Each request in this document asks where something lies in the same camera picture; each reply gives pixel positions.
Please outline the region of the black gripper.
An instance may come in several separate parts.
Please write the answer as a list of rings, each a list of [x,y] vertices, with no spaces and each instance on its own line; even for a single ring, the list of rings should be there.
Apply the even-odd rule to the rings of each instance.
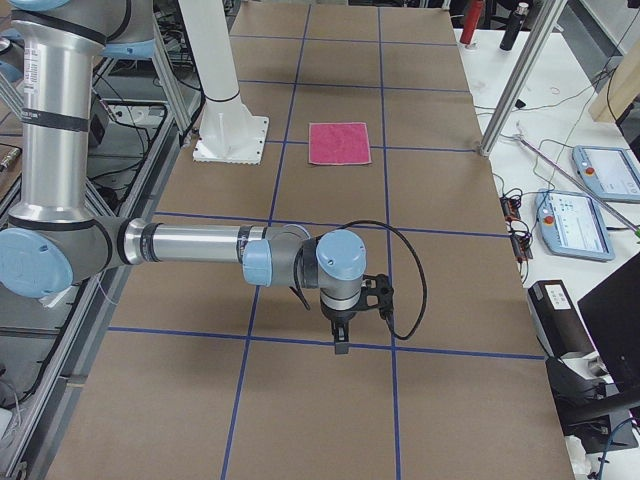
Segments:
[[[334,353],[336,355],[348,354],[349,322],[356,316],[356,311],[354,309],[336,310],[324,302],[321,303],[321,311],[331,324]]]

